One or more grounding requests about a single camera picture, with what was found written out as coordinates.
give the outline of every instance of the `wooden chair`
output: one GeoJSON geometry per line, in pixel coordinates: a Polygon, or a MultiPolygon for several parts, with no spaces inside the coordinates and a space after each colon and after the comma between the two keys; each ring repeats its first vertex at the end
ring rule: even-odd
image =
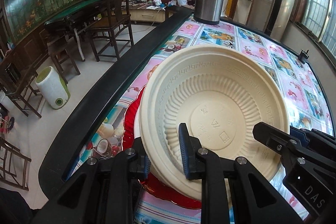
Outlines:
{"type": "Polygon", "coordinates": [[[20,188],[23,190],[29,190],[28,186],[26,186],[26,172],[27,172],[27,164],[28,162],[31,162],[32,160],[20,153],[20,149],[15,147],[14,145],[10,144],[3,138],[0,138],[0,150],[4,149],[3,157],[0,157],[0,160],[2,160],[2,166],[0,166],[0,181],[3,183],[6,183],[8,185],[11,185],[16,188],[20,188]],[[18,156],[19,158],[24,160],[23,164],[23,171],[22,171],[22,184],[20,184],[17,181],[17,174],[13,173],[11,171],[11,164],[12,164],[12,156],[18,156]]]}
{"type": "Polygon", "coordinates": [[[75,63],[75,60],[72,57],[70,52],[70,48],[75,44],[74,40],[69,40],[67,35],[65,37],[54,36],[49,38],[49,42],[47,43],[48,54],[53,61],[58,73],[63,78],[64,82],[68,84],[66,77],[64,76],[64,70],[61,64],[70,59],[73,67],[75,68],[78,75],[80,75],[80,71],[75,63]]]}
{"type": "Polygon", "coordinates": [[[14,82],[7,73],[7,71],[2,69],[0,71],[0,88],[4,91],[5,95],[14,103],[14,105],[23,112],[23,114],[28,116],[27,112],[34,112],[39,118],[41,118],[42,116],[40,113],[37,112],[37,109],[40,106],[43,95],[38,89],[34,89],[31,86],[33,80],[38,76],[36,72],[36,67],[39,62],[40,60],[36,60],[27,69],[20,71],[21,76],[17,82],[14,82]],[[35,96],[41,96],[38,100],[36,108],[34,108],[29,103],[32,94],[34,94],[35,96]],[[22,101],[24,103],[24,106],[20,106],[18,104],[18,101],[22,101]]]}
{"type": "Polygon", "coordinates": [[[122,13],[122,2],[124,0],[106,0],[107,15],[100,20],[92,23],[84,34],[84,39],[88,41],[92,47],[96,61],[99,62],[100,56],[116,57],[120,58],[120,52],[129,44],[134,45],[132,26],[131,26],[131,15],[129,12],[128,0],[126,2],[126,14],[122,13]],[[116,37],[125,29],[128,28],[130,39],[116,39],[116,37]],[[97,52],[93,39],[95,38],[107,38],[109,42],[97,52]],[[119,50],[117,46],[117,41],[126,41],[127,43],[119,50]],[[115,55],[106,55],[103,52],[108,48],[108,46],[113,46],[115,49],[115,55]]]}

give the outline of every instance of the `patterned tablecloth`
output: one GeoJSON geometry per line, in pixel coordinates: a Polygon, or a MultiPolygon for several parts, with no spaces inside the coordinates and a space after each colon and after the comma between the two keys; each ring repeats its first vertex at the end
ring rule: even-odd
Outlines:
{"type": "MultiPolygon", "coordinates": [[[[253,32],[226,22],[220,22],[216,26],[201,24],[195,22],[191,16],[149,60],[91,141],[83,147],[77,159],[77,165],[70,174],[73,174],[91,156],[113,157],[120,152],[125,110],[137,98],[152,72],[174,52],[200,44],[230,47],[257,61],[271,75],[282,92],[288,109],[290,125],[309,130],[315,128],[330,135],[334,134],[326,100],[307,63],[303,65],[292,52],[253,32]]],[[[281,166],[271,180],[271,184],[301,218],[305,218],[307,215],[305,208],[282,184],[284,176],[285,169],[281,166]]],[[[135,214],[135,223],[200,223],[200,209],[190,210],[179,207],[169,201],[158,199],[145,190],[141,195],[135,214]]]]}

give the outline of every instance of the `beige disposable bowl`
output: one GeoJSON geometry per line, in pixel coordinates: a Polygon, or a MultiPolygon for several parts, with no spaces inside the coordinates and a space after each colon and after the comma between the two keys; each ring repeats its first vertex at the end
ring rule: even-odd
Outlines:
{"type": "Polygon", "coordinates": [[[222,46],[182,49],[153,72],[143,92],[139,127],[151,172],[190,198],[201,200],[201,181],[184,176],[179,124],[220,157],[246,157],[268,180],[280,157],[253,138],[266,122],[289,133],[288,114],[270,75],[245,55],[222,46]]]}

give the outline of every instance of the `bowl rim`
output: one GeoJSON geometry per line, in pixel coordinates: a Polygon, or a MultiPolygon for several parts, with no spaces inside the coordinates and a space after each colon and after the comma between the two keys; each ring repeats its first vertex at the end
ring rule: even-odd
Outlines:
{"type": "MultiPolygon", "coordinates": [[[[245,56],[243,53],[228,47],[218,45],[196,45],[181,49],[173,55],[167,57],[153,72],[142,95],[139,113],[139,124],[142,143],[160,180],[163,179],[164,183],[171,186],[183,195],[201,200],[201,192],[197,190],[200,183],[197,181],[187,180],[184,177],[184,174],[181,173],[180,170],[178,170],[178,168],[173,164],[173,162],[166,155],[166,153],[163,150],[159,151],[162,144],[157,134],[150,134],[150,132],[153,132],[153,130],[151,129],[152,125],[149,123],[149,119],[147,117],[148,115],[155,114],[155,100],[153,100],[153,98],[158,98],[157,87],[161,86],[163,79],[165,79],[165,75],[167,75],[171,71],[171,68],[169,68],[169,66],[167,65],[172,62],[177,65],[181,61],[185,60],[186,57],[192,57],[192,54],[194,52],[197,52],[201,55],[209,52],[230,57],[249,66],[260,76],[260,80],[268,85],[271,94],[273,95],[273,98],[277,103],[277,108],[280,116],[280,124],[283,124],[283,128],[280,129],[288,134],[289,118],[285,101],[275,81],[256,61],[245,56]]],[[[268,180],[271,180],[273,178],[281,164],[280,155],[275,153],[274,158],[278,160],[278,164],[277,167],[270,170],[270,174],[267,177],[268,180]]]]}

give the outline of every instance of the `table leg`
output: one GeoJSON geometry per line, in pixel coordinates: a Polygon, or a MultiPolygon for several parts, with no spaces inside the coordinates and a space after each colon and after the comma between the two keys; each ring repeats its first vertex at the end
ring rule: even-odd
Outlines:
{"type": "Polygon", "coordinates": [[[79,54],[81,55],[82,60],[85,61],[85,57],[84,57],[84,54],[83,54],[83,51],[82,51],[81,41],[79,40],[77,29],[75,28],[75,29],[73,29],[73,31],[75,32],[79,54]]]}

